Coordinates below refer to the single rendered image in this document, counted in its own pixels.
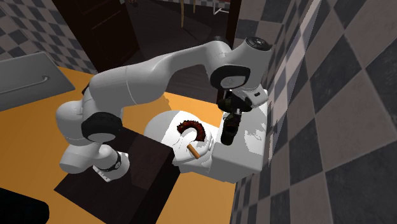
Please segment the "dark robot stand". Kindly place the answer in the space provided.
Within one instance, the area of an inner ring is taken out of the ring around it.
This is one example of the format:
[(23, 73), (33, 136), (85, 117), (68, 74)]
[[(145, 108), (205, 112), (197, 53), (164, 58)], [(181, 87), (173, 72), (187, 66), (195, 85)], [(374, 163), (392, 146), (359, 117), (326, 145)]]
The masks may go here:
[(108, 144), (128, 153), (126, 175), (107, 183), (89, 168), (55, 191), (106, 224), (156, 224), (180, 174), (172, 148), (127, 128)]

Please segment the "dark brown door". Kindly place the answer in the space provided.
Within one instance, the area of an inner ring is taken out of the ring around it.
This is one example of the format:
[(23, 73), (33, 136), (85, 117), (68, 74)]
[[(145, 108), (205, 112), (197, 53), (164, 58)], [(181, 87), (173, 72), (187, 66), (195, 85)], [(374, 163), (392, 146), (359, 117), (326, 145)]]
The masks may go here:
[(139, 49), (120, 0), (52, 0), (97, 72), (120, 67)]

